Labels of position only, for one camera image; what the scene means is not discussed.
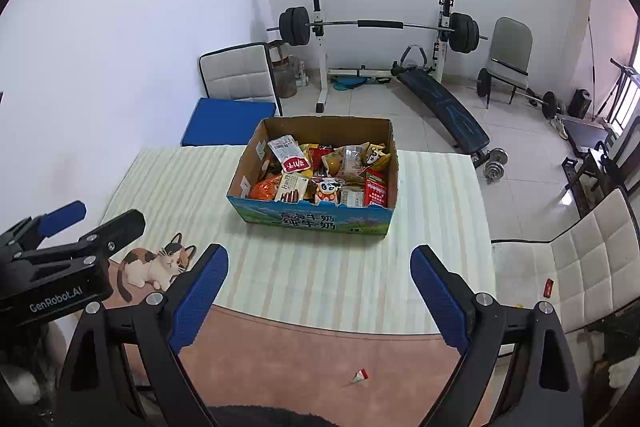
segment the foam grip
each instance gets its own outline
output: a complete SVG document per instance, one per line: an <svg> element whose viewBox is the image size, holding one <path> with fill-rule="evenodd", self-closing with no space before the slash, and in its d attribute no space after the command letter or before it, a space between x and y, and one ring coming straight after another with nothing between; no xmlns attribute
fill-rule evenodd
<svg viewBox="0 0 640 427"><path fill-rule="evenodd" d="M469 345L466 317L447 283L438 273L437 267L433 265L437 261L444 271L446 268L437 258L435 261L433 258L435 254L427 245L415 248L411 253L411 277L443 340L447 346L455 347L462 355Z"/></svg>
<svg viewBox="0 0 640 427"><path fill-rule="evenodd" d="M82 221L86 216L86 207L82 201L61 206L49 214L44 214L38 223L38 233L43 237L52 237L71 225Z"/></svg>
<svg viewBox="0 0 640 427"><path fill-rule="evenodd" d="M226 250L220 245L209 245L195 266L178 276L170 286L167 291L170 299L175 293L183 295L173 309L172 330L168 340L169 347L176 355L184 346L193 344L228 270ZM188 284L188 287L180 288L179 283Z"/></svg>

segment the chair backrest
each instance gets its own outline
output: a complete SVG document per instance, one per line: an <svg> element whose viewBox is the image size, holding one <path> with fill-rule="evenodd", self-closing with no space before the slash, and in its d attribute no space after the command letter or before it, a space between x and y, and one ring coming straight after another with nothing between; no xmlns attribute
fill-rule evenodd
<svg viewBox="0 0 640 427"><path fill-rule="evenodd" d="M210 52L202 55L198 64L209 98L274 102L278 114L282 115L266 42L252 42Z"/></svg>
<svg viewBox="0 0 640 427"><path fill-rule="evenodd" d="M616 188L551 241L564 331L606 317L640 297L638 224Z"/></svg>
<svg viewBox="0 0 640 427"><path fill-rule="evenodd" d="M500 17L495 22L494 35L486 64L487 71L495 73L498 77L515 80L519 84L526 84L526 75L507 68L492 58L526 72L529 67L532 46L533 36L526 25L508 17Z"/></svg>

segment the red snack package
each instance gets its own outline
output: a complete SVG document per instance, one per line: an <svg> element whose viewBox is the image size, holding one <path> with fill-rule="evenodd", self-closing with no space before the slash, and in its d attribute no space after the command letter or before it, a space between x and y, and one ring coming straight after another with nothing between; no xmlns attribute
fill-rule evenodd
<svg viewBox="0 0 640 427"><path fill-rule="evenodd" d="M273 178L268 178L266 180L262 180L261 182L257 182L251 190L249 190L249 198L251 200L262 200L262 201L271 201L276 197L276 192L278 191L278 186L280 185L280 180L282 179L282 174L279 176L274 176Z"/></svg>
<svg viewBox="0 0 640 427"><path fill-rule="evenodd" d="M319 145L314 149L310 149L311 152L311 168L313 169L314 176L326 176L327 172L322 163L322 156L326 156L333 152L334 148L326 145Z"/></svg>
<svg viewBox="0 0 640 427"><path fill-rule="evenodd" d="M386 183L378 172L366 171L364 180L364 206L370 203L386 206Z"/></svg>
<svg viewBox="0 0 640 427"><path fill-rule="evenodd" d="M542 294L545 299L551 296L551 290L554 288L554 282L552 279L547 279L545 283L545 292Z"/></svg>

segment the calico cat illustration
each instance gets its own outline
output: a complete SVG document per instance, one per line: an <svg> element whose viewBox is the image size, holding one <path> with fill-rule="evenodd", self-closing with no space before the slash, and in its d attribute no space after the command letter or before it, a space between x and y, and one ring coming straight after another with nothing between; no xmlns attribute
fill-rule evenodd
<svg viewBox="0 0 640 427"><path fill-rule="evenodd" d="M138 288L150 282L154 289L167 291L175 277L187 270L196 246L182 246L182 234L178 232L164 248L155 254L145 248L134 248L121 261L116 276L116 284L122 298L131 302L131 293L122 284L122 274L127 282Z"/></svg>

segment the barbell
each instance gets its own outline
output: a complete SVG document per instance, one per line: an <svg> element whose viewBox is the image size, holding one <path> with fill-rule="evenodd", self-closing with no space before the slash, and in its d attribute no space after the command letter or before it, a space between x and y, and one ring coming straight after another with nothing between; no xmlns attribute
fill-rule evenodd
<svg viewBox="0 0 640 427"><path fill-rule="evenodd" d="M383 21L360 19L357 21L327 21L311 22L309 13L304 6L287 8L280 14L277 28L267 28L267 31L280 31L280 37L291 46L305 46L311 38L311 28L318 26L357 26L358 28L420 28L445 32L452 51L470 53L478 47L479 39L487 40L480 35L478 23L471 16L463 13L452 13L449 27L426 26L423 24L408 24L400 21Z"/></svg>
<svg viewBox="0 0 640 427"><path fill-rule="evenodd" d="M478 96L480 98L486 97L491 86L491 75L488 73L486 68L482 68L480 70L476 82L478 83ZM547 91L545 96L542 97L542 100L524 92L516 91L515 94L519 94L529 100L538 102L542 106L542 114L547 120L552 120L559 112L558 97L553 91Z"/></svg>

